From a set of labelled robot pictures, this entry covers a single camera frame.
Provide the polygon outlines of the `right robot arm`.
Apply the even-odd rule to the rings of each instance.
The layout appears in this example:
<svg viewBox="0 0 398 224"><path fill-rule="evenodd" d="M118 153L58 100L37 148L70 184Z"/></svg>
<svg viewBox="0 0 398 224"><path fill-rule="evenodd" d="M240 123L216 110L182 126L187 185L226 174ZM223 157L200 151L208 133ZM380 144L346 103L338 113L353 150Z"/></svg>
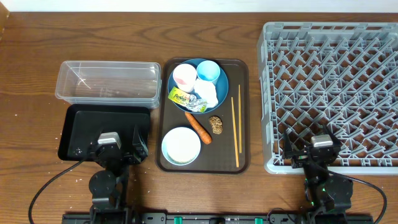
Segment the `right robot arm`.
<svg viewBox="0 0 398 224"><path fill-rule="evenodd" d="M295 150L287 132L283 133L283 159L289 159L293 169L302 168L305 175L305 195L312 208L301 218L302 223L346 223L345 211L351 207L353 182L331 174L327 166L341 151L341 141L326 126L323 134L311 137L310 144Z"/></svg>

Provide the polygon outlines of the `grey dishwasher rack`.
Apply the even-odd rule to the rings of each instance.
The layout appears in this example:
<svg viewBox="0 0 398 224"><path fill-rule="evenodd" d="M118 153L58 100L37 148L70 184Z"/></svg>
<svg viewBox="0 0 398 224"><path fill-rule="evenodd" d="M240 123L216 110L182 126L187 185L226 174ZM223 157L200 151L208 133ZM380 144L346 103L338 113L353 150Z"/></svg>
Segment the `grey dishwasher rack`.
<svg viewBox="0 0 398 224"><path fill-rule="evenodd" d="M397 24L268 22L257 42L264 168L299 174L301 150L327 125L341 141L335 172L397 174Z"/></svg>

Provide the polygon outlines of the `pink plastic cup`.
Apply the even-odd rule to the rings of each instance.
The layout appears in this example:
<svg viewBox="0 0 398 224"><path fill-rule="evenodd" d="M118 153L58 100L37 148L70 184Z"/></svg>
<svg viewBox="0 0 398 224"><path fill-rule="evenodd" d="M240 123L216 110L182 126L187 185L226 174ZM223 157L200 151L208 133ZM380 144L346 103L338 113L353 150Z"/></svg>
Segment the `pink plastic cup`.
<svg viewBox="0 0 398 224"><path fill-rule="evenodd" d="M197 71L194 66L186 63L180 64L174 69L172 76L180 90L186 93L193 91L197 79Z"/></svg>

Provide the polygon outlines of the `light blue bowl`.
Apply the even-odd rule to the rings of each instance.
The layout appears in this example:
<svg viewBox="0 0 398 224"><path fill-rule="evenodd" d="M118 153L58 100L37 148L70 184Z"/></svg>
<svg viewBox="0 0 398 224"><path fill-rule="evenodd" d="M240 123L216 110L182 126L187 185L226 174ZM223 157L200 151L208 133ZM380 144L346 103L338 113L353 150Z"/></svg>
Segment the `light blue bowl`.
<svg viewBox="0 0 398 224"><path fill-rule="evenodd" d="M200 150L201 140L190 128L173 128L162 139L162 155L169 163L176 166L192 163L198 157Z"/></svg>

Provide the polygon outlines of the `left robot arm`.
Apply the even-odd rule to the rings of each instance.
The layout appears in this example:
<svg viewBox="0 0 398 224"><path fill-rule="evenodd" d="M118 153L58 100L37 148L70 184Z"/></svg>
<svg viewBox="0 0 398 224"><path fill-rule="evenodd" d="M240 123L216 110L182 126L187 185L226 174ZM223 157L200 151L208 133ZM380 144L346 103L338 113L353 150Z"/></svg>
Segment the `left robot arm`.
<svg viewBox="0 0 398 224"><path fill-rule="evenodd" d="M147 156L147 145L138 125L134 126L127 145L122 145L117 132L99 134L89 151L89 158L103 168L89 181L91 223L131 222L132 212L126 203L129 167L140 164Z"/></svg>

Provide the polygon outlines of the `yellow foil snack wrapper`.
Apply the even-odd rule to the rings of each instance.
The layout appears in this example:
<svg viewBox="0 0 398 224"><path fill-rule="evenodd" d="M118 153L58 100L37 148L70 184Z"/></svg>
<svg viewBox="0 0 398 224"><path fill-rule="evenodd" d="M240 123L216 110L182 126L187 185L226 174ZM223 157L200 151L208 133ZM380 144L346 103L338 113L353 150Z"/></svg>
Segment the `yellow foil snack wrapper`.
<svg viewBox="0 0 398 224"><path fill-rule="evenodd" d="M203 113L207 109L206 100L197 98L195 95L186 93L177 87L171 89L168 99L186 108L190 112Z"/></svg>

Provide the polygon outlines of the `clear plastic bin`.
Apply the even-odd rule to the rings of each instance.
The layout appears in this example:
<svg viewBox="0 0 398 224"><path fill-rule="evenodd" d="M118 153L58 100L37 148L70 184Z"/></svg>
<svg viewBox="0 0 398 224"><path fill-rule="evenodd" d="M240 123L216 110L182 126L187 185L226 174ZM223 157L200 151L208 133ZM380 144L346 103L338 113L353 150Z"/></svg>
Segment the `clear plastic bin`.
<svg viewBox="0 0 398 224"><path fill-rule="evenodd" d="M55 96L70 104L159 107L161 66L156 62L64 61Z"/></svg>

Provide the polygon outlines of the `orange carrot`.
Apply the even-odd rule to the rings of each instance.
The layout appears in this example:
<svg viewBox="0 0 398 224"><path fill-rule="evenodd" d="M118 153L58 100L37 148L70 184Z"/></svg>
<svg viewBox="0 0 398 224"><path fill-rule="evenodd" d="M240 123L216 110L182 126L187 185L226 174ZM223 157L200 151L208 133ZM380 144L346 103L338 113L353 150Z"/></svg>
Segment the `orange carrot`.
<svg viewBox="0 0 398 224"><path fill-rule="evenodd" d="M188 122L191 124L192 128L199 135L199 138L205 144L210 144L212 142L212 138L211 138L210 134L206 131L206 129L196 120L196 118L192 114L185 112L185 116L186 116Z"/></svg>

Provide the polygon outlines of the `right wooden chopstick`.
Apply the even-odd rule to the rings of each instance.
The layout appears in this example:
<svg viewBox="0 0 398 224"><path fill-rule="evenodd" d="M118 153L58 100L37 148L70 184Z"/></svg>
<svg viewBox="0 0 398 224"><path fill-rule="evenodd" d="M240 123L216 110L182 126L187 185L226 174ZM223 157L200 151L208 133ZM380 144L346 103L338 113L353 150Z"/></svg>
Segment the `right wooden chopstick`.
<svg viewBox="0 0 398 224"><path fill-rule="evenodd" d="M239 133L239 153L242 153L242 122L241 122L241 85L238 85L238 133Z"/></svg>

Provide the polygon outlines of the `light blue plastic cup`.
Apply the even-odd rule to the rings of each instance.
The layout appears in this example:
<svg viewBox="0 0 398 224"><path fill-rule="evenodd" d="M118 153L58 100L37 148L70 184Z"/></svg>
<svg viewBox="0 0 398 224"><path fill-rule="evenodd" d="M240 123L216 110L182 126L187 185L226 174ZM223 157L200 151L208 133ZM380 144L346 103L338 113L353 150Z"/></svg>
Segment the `light blue plastic cup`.
<svg viewBox="0 0 398 224"><path fill-rule="evenodd" d="M205 60L197 66L197 77L201 80L216 84L220 76L220 66L211 60Z"/></svg>

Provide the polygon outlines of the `wooden chopstick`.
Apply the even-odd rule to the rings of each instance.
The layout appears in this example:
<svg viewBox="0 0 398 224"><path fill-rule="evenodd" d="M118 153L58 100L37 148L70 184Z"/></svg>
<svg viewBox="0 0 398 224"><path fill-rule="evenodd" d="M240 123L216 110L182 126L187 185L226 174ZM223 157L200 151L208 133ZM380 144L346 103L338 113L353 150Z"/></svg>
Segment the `wooden chopstick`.
<svg viewBox="0 0 398 224"><path fill-rule="evenodd" d="M234 99L231 97L231 113L232 113L232 120L233 120L233 137L234 137L234 154L235 154L235 161L236 167L239 167L239 156L238 156L238 141L237 141L237 134L236 134L236 118L234 112Z"/></svg>
<svg viewBox="0 0 398 224"><path fill-rule="evenodd" d="M238 85L238 133L239 133L239 153L242 153L242 122L241 122L241 85Z"/></svg>

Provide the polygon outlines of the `dark blue plate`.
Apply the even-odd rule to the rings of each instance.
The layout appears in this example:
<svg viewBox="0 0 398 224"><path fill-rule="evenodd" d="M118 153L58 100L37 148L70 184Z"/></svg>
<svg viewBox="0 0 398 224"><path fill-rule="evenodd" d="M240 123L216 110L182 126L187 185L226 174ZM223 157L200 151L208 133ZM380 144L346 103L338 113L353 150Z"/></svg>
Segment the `dark blue plate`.
<svg viewBox="0 0 398 224"><path fill-rule="evenodd" d="M189 64L193 66L194 68L197 68L199 64L202 62L206 61L206 59L203 58L173 58L170 59L167 62L168 67L170 68L172 65L180 65L180 64ZM227 97L227 94L229 92L229 80L227 74L224 72L224 70L220 67L220 64L216 61L214 61L219 68L220 68L220 75L219 78L215 84L215 91L216 91L216 97L218 100L218 104L213 107L213 108L207 108L203 113L209 113L210 111L213 111L217 109L220 104L224 102L224 100ZM167 71L168 75L168 82L167 82L167 93L170 93L173 87L177 87L177 83L174 81L173 76L174 69L171 69L170 71Z"/></svg>

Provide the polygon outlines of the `brown serving tray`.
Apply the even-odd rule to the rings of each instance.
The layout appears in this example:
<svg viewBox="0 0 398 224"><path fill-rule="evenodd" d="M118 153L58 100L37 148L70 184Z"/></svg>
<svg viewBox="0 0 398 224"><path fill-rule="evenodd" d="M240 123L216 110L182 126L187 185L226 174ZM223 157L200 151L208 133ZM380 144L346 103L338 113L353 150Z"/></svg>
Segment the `brown serving tray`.
<svg viewBox="0 0 398 224"><path fill-rule="evenodd" d="M247 65L241 60L216 59L220 67L228 76L229 92L220 106L204 114L195 114L194 117L209 132L212 138L211 144L201 144L198 157L190 164L176 166L169 163L162 155L161 144L163 137L173 128L190 128L185 111L180 105L169 100L167 93L168 75L170 68L167 62L164 67L164 77L161 91L159 135L155 153L155 163L159 169L165 172L187 172L207 174L240 174L250 164L250 137L249 137L249 72ZM242 122L242 153L239 153L238 133L238 85L241 85L241 122ZM234 112L236 118L236 134L238 141L239 167L236 167L234 154L233 120L231 113L231 97L234 99ZM218 116L223 123L223 132L214 134L209 123L211 116Z"/></svg>

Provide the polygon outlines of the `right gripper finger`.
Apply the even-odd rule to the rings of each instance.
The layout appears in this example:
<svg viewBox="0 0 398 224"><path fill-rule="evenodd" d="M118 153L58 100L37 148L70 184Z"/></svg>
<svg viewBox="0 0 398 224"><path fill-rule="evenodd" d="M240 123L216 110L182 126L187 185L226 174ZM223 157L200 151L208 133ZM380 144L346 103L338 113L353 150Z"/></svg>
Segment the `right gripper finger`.
<svg viewBox="0 0 398 224"><path fill-rule="evenodd" d="M283 140L284 140L284 149L283 149L283 154L282 158L283 159L291 159L294 157L295 152L293 150L293 147L291 145L289 135L287 134L287 131L284 131L283 133Z"/></svg>
<svg viewBox="0 0 398 224"><path fill-rule="evenodd" d="M323 125L323 133L329 135L333 146L342 146L341 141L332 133L332 131L325 124Z"/></svg>

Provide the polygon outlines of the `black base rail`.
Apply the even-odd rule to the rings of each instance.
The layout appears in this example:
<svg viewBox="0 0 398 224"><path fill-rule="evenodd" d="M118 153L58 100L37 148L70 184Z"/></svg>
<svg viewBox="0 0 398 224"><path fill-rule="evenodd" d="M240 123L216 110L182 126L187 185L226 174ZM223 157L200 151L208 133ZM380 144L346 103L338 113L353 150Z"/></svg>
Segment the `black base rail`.
<svg viewBox="0 0 398 224"><path fill-rule="evenodd" d="M138 216L117 214L64 214L62 224L136 223L136 224L294 224L307 221L294 214L271 215L167 215L143 213Z"/></svg>

